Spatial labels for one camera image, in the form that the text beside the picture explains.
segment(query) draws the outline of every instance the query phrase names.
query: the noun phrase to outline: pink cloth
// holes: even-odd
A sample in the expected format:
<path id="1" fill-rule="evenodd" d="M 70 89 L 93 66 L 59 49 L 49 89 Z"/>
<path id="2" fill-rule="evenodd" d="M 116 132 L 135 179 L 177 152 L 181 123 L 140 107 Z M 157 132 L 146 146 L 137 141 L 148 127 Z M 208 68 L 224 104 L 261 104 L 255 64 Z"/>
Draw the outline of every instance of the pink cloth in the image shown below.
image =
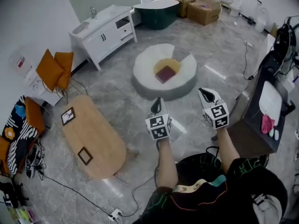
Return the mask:
<path id="1" fill-rule="evenodd" d="M 275 120 L 264 114 L 262 117 L 262 133 L 269 133 L 274 127 Z"/>

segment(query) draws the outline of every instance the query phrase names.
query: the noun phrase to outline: drawer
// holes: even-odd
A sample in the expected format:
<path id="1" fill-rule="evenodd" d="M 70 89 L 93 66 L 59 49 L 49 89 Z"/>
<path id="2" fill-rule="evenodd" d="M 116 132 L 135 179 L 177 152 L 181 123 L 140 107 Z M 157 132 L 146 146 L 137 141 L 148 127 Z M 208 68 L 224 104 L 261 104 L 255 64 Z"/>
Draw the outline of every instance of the drawer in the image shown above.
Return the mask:
<path id="1" fill-rule="evenodd" d="M 129 34 L 131 34 L 133 32 L 131 23 L 127 23 L 126 25 L 122 26 L 121 28 L 118 28 L 118 30 L 121 35 L 121 39 L 128 36 Z"/>

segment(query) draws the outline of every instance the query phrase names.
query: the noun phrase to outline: framed picture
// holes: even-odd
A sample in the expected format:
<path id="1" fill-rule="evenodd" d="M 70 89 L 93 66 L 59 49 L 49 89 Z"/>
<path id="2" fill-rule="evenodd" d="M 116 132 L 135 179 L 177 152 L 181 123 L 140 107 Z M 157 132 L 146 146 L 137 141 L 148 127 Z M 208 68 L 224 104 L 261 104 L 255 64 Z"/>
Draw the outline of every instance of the framed picture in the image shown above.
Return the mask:
<path id="1" fill-rule="evenodd" d="M 61 115 L 62 125 L 65 126 L 67 123 L 71 122 L 74 118 L 75 118 L 74 109 L 73 107 L 71 107 L 69 110 L 67 110 Z"/>
<path id="2" fill-rule="evenodd" d="M 93 159 L 92 155 L 88 152 L 88 150 L 85 147 L 83 147 L 80 150 L 78 156 L 85 165 L 89 164 L 89 162 Z"/>

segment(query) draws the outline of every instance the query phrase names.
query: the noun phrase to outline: yellow circle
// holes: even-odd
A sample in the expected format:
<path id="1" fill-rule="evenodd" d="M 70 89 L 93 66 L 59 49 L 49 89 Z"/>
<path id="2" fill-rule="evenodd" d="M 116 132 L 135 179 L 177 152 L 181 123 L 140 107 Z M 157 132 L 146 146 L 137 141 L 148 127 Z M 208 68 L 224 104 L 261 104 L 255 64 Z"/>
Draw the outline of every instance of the yellow circle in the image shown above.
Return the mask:
<path id="1" fill-rule="evenodd" d="M 157 64 L 154 66 L 154 73 L 157 74 L 165 66 L 169 66 L 170 68 L 172 68 L 176 72 L 176 74 L 181 69 L 181 63 L 180 62 L 178 62 L 175 59 L 166 58 L 166 59 L 162 59 L 162 60 L 157 62 Z"/>

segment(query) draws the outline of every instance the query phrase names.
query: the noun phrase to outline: cardboard box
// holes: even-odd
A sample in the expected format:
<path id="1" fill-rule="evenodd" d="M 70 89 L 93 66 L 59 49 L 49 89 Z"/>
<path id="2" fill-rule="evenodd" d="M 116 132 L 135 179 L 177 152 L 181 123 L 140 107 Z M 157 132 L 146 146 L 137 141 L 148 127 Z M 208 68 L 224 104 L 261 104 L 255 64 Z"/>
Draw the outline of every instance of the cardboard box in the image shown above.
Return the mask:
<path id="1" fill-rule="evenodd" d="M 179 1 L 178 7 L 178 16 L 184 18 L 187 16 L 187 6 L 190 2 L 194 2 L 195 0 L 176 0 Z"/>
<path id="2" fill-rule="evenodd" d="M 201 25 L 207 25 L 219 18 L 219 0 L 196 0 L 188 4 L 187 18 Z"/>

